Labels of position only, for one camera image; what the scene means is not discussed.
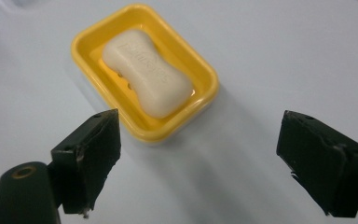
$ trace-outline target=white surface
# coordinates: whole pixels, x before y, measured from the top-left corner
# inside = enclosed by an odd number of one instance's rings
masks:
[[[106,109],[70,58],[73,37],[129,1],[0,4],[0,175]],[[217,71],[212,106],[169,142],[122,129],[122,158],[89,220],[358,223],[325,217],[275,149],[284,109],[358,141],[358,1],[145,1]]]
[[[193,93],[190,79],[161,58],[152,39],[141,30],[129,30],[109,40],[102,58],[128,80],[143,111],[151,117],[167,117]]]

